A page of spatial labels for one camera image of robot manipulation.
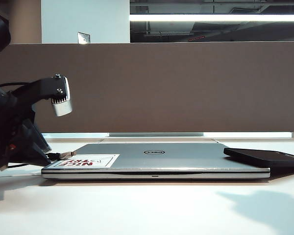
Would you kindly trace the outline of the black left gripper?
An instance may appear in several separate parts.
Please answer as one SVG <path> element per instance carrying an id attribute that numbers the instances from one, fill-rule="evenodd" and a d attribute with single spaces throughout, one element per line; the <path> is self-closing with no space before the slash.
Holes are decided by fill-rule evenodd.
<path id="1" fill-rule="evenodd" d="M 37 166 L 51 163 L 45 154 L 51 147 L 33 122 L 32 106 L 31 101 L 17 102 L 0 118 L 0 170 L 8 168 L 9 163 Z"/>

